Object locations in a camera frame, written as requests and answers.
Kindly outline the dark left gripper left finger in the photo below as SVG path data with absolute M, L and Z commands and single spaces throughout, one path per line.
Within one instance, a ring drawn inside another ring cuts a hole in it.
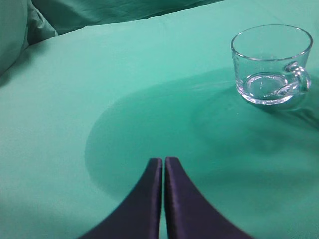
M 140 179 L 104 220 L 81 239 L 157 239 L 160 233 L 162 160 L 151 158 Z

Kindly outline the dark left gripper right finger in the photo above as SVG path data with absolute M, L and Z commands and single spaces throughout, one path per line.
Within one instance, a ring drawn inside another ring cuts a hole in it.
M 251 239 L 200 193 L 177 157 L 165 159 L 164 209 L 169 239 Z

